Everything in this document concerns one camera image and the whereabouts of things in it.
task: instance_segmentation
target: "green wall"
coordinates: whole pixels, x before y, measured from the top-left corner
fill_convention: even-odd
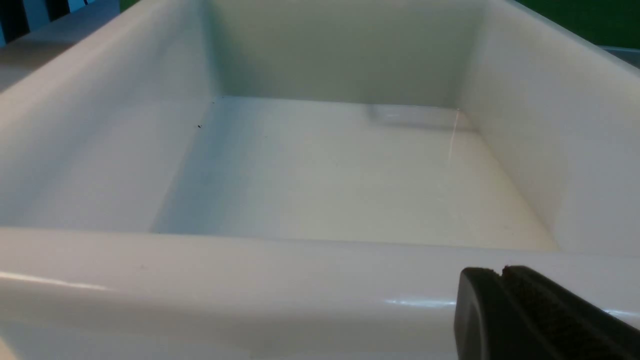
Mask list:
[[[518,0],[600,46],[640,49],[640,0]]]

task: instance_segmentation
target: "white plastic bin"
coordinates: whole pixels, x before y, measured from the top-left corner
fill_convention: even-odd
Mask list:
[[[453,359],[506,264],[638,323],[636,94],[509,1],[143,0],[0,95],[0,336]]]

